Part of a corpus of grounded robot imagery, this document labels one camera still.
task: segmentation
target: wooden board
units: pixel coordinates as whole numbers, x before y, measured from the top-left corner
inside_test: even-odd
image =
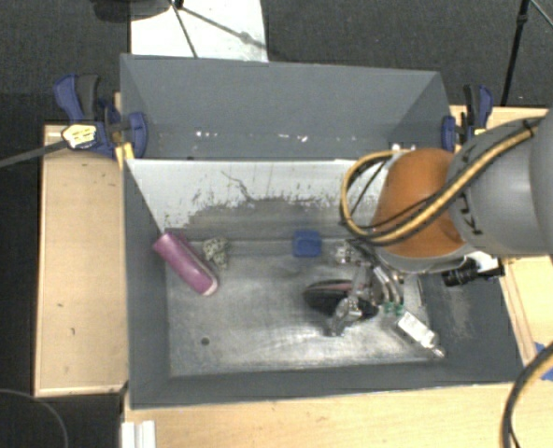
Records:
[[[462,108],[452,108],[454,114]],[[496,108],[490,127],[545,110]],[[47,143],[60,128],[47,128]],[[35,357],[38,396],[120,390],[127,380],[117,164],[92,153],[46,157],[42,187]],[[553,339],[553,268],[547,258],[509,266],[503,291],[521,354]],[[499,446],[509,384],[238,405],[130,411],[156,421],[159,448]],[[538,381],[519,403],[524,447],[553,446],[553,383]]]
[[[48,127],[46,143],[60,139]],[[119,391],[127,380],[117,163],[68,149],[43,164],[34,392]]]

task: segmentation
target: small blue cube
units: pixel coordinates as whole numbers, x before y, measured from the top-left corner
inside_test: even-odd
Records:
[[[295,231],[293,233],[293,256],[316,258],[322,253],[322,238],[318,231]]]

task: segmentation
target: black floor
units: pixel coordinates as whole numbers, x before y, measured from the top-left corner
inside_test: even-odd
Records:
[[[553,19],[553,0],[537,0]],[[451,103],[464,83],[499,101],[520,0],[262,0],[273,61],[440,71]],[[119,88],[128,9],[111,0],[0,0],[0,158],[41,143],[63,119],[51,86],[97,73]],[[510,105],[553,102],[553,32],[531,7]],[[38,247],[38,163],[0,171],[0,388],[32,385]],[[0,446],[62,446],[40,405],[0,394]],[[54,401],[72,447],[115,446],[118,397]],[[32,433],[19,442],[21,433]]]

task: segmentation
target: bin floor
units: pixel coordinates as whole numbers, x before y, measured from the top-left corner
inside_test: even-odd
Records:
[[[191,240],[194,246],[199,241]],[[306,306],[303,291],[326,279],[351,279],[355,268],[329,254],[341,240],[323,241],[322,256],[295,258],[291,240],[232,240],[220,287],[202,297],[167,266],[167,310],[172,376],[310,367],[399,363],[430,359],[394,329],[394,315],[325,336],[328,318]],[[407,310],[429,323],[417,278],[404,284]]]

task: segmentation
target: pink object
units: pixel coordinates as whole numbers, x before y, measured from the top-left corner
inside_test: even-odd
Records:
[[[165,232],[153,247],[173,271],[198,294],[211,295],[219,288],[216,275],[210,271],[181,232]]]

